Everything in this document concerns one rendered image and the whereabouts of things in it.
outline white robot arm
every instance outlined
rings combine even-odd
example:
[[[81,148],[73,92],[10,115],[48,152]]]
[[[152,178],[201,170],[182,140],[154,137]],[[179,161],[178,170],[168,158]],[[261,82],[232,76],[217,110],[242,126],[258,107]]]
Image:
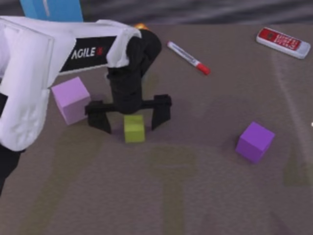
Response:
[[[56,23],[0,17],[0,145],[28,148],[45,122],[50,90],[60,74],[127,66],[137,28],[110,20]]]

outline orange object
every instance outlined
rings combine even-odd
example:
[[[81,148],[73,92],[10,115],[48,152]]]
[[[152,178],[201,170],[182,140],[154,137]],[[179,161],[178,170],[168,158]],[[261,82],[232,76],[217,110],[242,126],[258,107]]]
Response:
[[[146,30],[149,30],[148,27],[147,27],[145,24],[143,24],[143,23],[136,24],[134,27],[135,27],[135,28],[138,28],[138,29],[146,29]]]

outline purple cube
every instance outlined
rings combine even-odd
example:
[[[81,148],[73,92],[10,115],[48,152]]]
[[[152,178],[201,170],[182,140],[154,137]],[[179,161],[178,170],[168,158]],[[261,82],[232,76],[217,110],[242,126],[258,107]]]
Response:
[[[91,101],[90,94],[79,77],[51,88],[57,106],[67,125],[85,119],[85,106]]]
[[[236,152],[253,163],[258,163],[269,148],[274,137],[274,133],[253,122],[240,136]]]

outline cube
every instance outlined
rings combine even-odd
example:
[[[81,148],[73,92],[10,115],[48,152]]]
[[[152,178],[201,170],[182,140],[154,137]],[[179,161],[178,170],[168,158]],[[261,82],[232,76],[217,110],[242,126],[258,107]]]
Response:
[[[90,94],[79,77],[51,88],[57,106],[67,125],[87,117],[85,106],[91,101]]]
[[[26,17],[55,22],[83,22],[80,0],[20,0]]]
[[[240,136],[236,152],[251,162],[258,163],[269,148],[274,137],[274,133],[256,122],[252,122]]]
[[[125,115],[124,116],[124,134],[125,142],[144,142],[145,125],[142,115]]]

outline brown table surface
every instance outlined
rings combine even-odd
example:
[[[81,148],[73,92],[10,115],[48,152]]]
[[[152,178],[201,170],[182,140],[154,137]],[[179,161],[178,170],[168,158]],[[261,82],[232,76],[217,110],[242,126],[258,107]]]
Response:
[[[271,27],[313,42],[312,25]],[[124,143],[121,114],[109,115],[112,135],[86,120],[66,126],[51,96],[42,134],[6,182],[0,234],[313,234],[313,54],[298,60],[257,44],[260,26],[150,28],[211,75],[164,47],[143,88],[145,99],[172,96],[172,119],[152,132],[151,111],[140,112],[139,144]],[[78,75],[110,101],[104,72]],[[234,151],[252,121],[276,134],[255,165]]]

